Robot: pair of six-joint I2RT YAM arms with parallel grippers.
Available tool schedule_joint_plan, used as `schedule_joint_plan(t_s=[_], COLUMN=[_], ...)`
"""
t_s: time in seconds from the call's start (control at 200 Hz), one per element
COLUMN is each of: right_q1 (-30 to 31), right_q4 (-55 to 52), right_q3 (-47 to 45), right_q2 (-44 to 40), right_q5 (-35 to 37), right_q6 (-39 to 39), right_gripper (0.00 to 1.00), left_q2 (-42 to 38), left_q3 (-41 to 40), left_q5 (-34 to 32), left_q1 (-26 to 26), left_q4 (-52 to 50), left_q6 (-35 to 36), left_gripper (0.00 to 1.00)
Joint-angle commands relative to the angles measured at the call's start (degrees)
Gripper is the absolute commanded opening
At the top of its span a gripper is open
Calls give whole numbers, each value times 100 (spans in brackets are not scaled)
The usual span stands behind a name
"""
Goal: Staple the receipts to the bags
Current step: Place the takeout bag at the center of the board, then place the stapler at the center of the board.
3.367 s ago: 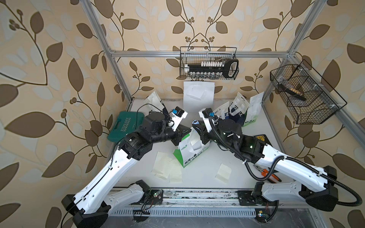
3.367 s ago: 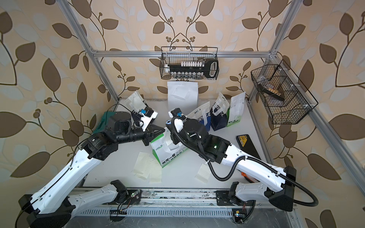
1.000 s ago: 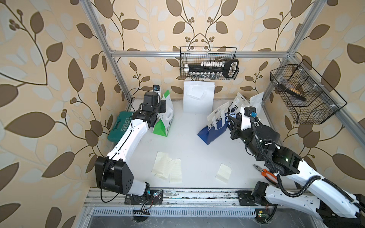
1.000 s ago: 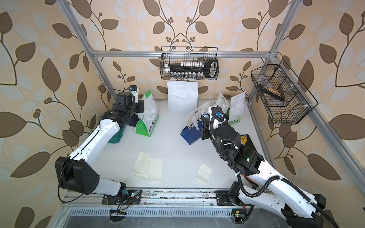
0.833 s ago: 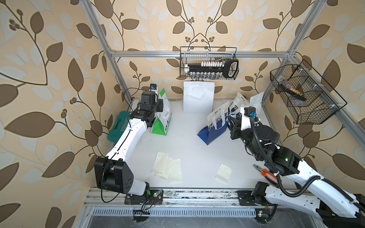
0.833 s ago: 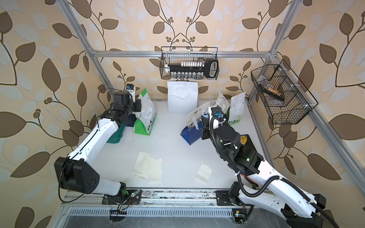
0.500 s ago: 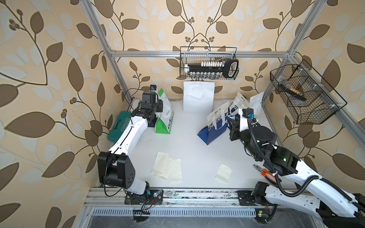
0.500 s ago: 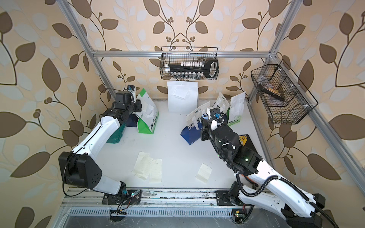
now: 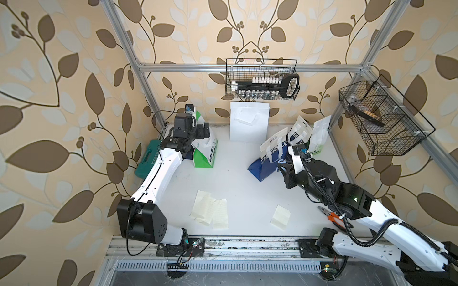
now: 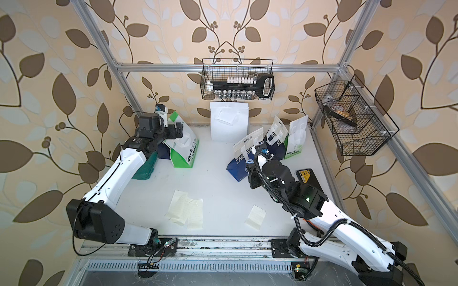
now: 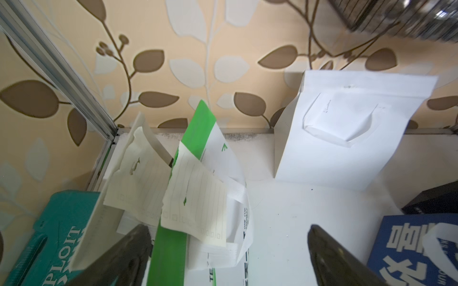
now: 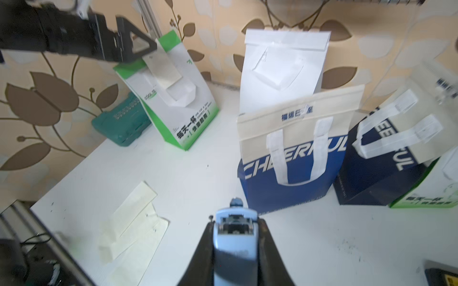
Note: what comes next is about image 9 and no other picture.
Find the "green white cool tea bag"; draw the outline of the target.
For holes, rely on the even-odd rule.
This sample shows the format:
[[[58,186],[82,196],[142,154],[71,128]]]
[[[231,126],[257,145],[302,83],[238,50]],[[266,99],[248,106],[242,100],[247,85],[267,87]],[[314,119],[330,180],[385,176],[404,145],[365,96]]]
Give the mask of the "green white cool tea bag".
[[[213,168],[215,155],[218,146],[218,139],[215,136],[208,122],[205,122],[203,116],[195,110],[192,115],[196,118],[197,125],[204,128],[204,139],[195,139],[192,142],[193,164],[195,168]]]

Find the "blue takeaway bag white handles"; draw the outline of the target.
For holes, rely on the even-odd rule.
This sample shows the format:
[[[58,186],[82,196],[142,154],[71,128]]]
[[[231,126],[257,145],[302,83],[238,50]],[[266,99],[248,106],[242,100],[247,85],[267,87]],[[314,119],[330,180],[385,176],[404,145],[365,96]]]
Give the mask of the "blue takeaway bag white handles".
[[[254,161],[248,170],[255,178],[262,182],[277,170],[277,164],[286,158],[288,128],[268,138],[260,147],[260,158]]]

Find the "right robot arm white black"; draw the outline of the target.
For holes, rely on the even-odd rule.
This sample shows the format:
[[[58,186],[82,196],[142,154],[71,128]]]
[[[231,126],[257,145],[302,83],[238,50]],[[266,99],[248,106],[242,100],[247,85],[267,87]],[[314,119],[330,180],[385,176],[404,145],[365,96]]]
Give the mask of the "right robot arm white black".
[[[288,189],[299,187],[338,221],[315,240],[301,239],[301,255],[354,257],[401,274],[412,286],[455,286],[458,247],[439,242],[409,225],[365,189],[338,178],[336,169],[298,144],[277,164]]]

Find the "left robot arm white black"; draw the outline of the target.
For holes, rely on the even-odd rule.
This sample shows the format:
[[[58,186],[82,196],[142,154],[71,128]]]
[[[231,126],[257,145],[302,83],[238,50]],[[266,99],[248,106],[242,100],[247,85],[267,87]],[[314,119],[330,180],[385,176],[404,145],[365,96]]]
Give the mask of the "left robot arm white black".
[[[193,148],[192,143],[208,138],[209,123],[199,112],[176,115],[174,126],[161,141],[157,160],[146,179],[129,200],[122,199],[117,206],[120,233],[126,241],[167,245],[187,243],[186,230],[168,223],[159,208],[159,200],[186,154]]]

